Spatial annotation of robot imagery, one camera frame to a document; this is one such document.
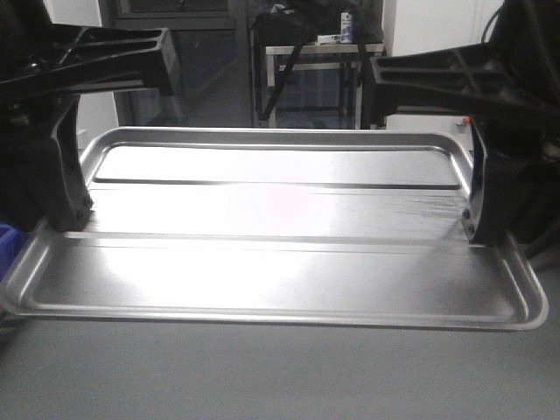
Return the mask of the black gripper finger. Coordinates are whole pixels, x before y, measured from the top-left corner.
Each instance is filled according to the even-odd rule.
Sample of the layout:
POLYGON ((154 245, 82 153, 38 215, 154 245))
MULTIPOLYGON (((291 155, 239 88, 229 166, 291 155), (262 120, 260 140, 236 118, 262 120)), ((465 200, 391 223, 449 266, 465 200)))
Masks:
POLYGON ((77 146, 79 103, 77 94, 59 98, 49 119, 45 215, 58 231, 81 231, 93 206, 77 146))
POLYGON ((467 207, 463 211, 463 228, 473 245, 491 245, 505 234, 511 219, 508 210, 507 157, 496 150, 492 126, 472 119, 473 163, 467 207))
POLYGON ((478 117, 523 128, 557 130, 559 101, 543 72, 489 44, 405 56, 373 57, 367 116, 401 113, 478 117))
POLYGON ((1 102, 155 88, 176 93, 179 59, 167 29, 54 25, 1 46, 1 102))

